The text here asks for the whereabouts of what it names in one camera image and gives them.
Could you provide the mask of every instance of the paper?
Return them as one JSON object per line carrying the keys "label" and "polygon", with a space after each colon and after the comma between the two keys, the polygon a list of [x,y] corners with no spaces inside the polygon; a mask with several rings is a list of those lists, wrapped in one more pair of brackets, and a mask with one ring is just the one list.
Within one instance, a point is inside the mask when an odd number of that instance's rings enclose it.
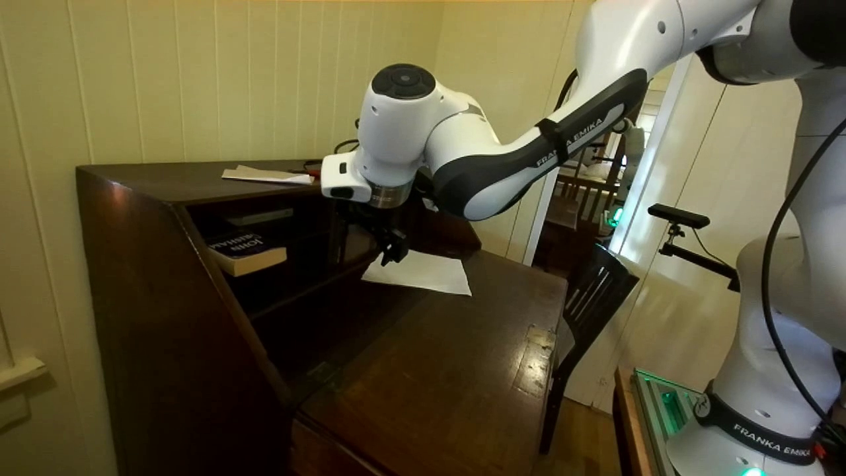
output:
{"label": "paper", "polygon": [[252,183],[293,183],[293,184],[312,184],[312,175],[293,175],[285,169],[255,169],[255,167],[236,167],[223,171],[226,179],[252,179]]}
{"label": "paper", "polygon": [[460,258],[422,254],[414,249],[402,262],[381,263],[381,257],[377,257],[362,280],[473,296],[466,263]]}

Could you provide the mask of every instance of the book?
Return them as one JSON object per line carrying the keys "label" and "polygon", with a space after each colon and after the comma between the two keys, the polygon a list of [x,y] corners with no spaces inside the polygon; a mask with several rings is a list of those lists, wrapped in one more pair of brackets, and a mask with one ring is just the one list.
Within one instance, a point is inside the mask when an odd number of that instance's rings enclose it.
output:
{"label": "book", "polygon": [[218,241],[210,246],[210,254],[233,277],[252,275],[288,258],[285,246],[271,246],[258,232],[243,232],[229,241]]}

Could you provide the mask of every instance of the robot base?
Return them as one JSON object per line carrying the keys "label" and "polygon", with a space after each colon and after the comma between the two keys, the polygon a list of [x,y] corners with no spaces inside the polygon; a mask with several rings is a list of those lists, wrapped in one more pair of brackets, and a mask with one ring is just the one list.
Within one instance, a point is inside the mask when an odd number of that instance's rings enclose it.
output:
{"label": "robot base", "polygon": [[666,443],[666,458],[679,476],[825,476],[817,459],[811,464],[772,459],[695,418]]}

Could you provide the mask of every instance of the robotic arm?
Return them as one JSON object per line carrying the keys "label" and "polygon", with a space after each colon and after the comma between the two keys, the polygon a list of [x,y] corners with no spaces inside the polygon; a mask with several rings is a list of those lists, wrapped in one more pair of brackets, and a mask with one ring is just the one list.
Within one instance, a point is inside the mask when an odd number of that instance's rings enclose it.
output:
{"label": "robotic arm", "polygon": [[605,0],[581,31],[568,99],[514,143],[500,143],[481,105],[419,66],[377,73],[359,110],[359,147],[329,155],[324,193],[402,206],[419,169],[441,209],[488,220],[591,139],[637,110],[648,80],[677,58],[749,33],[757,0]]}
{"label": "robotic arm", "polygon": [[[587,16],[566,103],[514,143],[500,143],[481,105],[415,66],[390,66],[367,86],[359,147],[324,161],[329,199],[398,209],[426,171],[435,201],[488,220],[580,147],[637,110],[652,77],[699,52],[733,83],[797,80],[804,110],[790,184],[833,135],[829,161],[797,196],[802,237],[780,237],[772,266],[774,328],[811,398],[841,392],[833,348],[846,348],[846,24],[843,0],[599,0]],[[739,336],[695,419],[670,443],[682,476],[815,472],[821,414],[797,392],[761,308],[764,243],[744,249]]]}

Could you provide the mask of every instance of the chair back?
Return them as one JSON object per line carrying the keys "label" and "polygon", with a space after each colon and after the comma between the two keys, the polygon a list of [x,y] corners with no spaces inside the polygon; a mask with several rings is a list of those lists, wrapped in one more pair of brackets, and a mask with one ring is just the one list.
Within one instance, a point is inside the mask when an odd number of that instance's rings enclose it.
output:
{"label": "chair back", "polygon": [[596,246],[596,254],[572,280],[564,321],[555,331],[552,365],[555,376],[572,373],[591,344],[603,333],[605,321],[625,303],[636,287],[637,275],[633,275],[613,254]]}

